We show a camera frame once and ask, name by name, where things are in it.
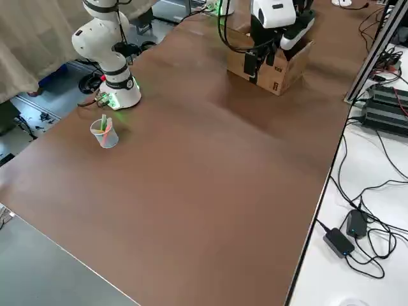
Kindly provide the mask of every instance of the brown table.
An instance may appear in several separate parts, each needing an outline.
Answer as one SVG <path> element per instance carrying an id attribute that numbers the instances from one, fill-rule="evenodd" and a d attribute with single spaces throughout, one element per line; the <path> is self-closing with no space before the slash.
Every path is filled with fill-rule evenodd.
<path id="1" fill-rule="evenodd" d="M 114 149 L 89 132 L 102 111 L 78 108 L 1 168 L 0 202 L 143 306 L 282 305 L 374 10 L 314 7 L 285 95 L 227 73 L 215 19 L 195 16 L 135 62 L 142 102 L 105 112 Z"/>

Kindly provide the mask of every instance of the black electronic device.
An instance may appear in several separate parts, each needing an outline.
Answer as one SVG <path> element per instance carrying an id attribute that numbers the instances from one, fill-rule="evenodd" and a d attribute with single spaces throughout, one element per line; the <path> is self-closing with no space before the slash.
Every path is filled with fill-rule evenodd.
<path id="1" fill-rule="evenodd" d="M 367 214 L 361 210 L 353 209 L 347 217 L 347 235 L 361 239 L 367 234 Z"/>
<path id="2" fill-rule="evenodd" d="M 362 123 L 370 128 L 408 136 L 408 92 L 375 85 L 361 111 Z"/>
<path id="3" fill-rule="evenodd" d="M 354 251 L 354 245 L 342 234 L 338 228 L 326 232 L 323 240 L 339 258 L 345 258 Z"/>

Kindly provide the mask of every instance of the curtain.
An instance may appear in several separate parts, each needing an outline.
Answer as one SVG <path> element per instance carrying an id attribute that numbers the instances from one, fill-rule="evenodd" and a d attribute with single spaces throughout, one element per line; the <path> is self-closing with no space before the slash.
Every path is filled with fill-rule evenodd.
<path id="1" fill-rule="evenodd" d="M 129 19 L 157 0 L 133 0 L 120 10 Z M 0 0 L 0 103 L 79 57 L 71 35 L 92 17 L 81 0 Z"/>

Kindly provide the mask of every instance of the clear plastic cup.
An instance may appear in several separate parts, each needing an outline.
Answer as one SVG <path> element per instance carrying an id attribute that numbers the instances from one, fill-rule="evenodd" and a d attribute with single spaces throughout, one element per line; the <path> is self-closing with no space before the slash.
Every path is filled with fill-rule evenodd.
<path id="1" fill-rule="evenodd" d="M 102 119 L 99 119 L 92 123 L 90 131 L 96 137 L 101 147 L 105 149 L 113 148 L 119 141 L 119 137 L 113 128 L 113 124 L 110 126 L 110 128 L 107 128 L 106 131 L 100 131 L 101 121 Z"/>

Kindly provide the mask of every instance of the power adapter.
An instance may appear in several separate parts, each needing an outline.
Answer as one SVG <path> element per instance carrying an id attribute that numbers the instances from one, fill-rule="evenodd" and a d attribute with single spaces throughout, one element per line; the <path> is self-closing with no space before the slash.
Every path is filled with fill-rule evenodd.
<path id="1" fill-rule="evenodd" d="M 361 210 L 353 209 L 347 217 L 347 235 L 361 239 L 367 235 L 367 214 Z"/>
<path id="2" fill-rule="evenodd" d="M 329 229 L 323 237 L 323 240 L 339 258 L 345 258 L 354 251 L 354 245 L 338 228 Z"/>

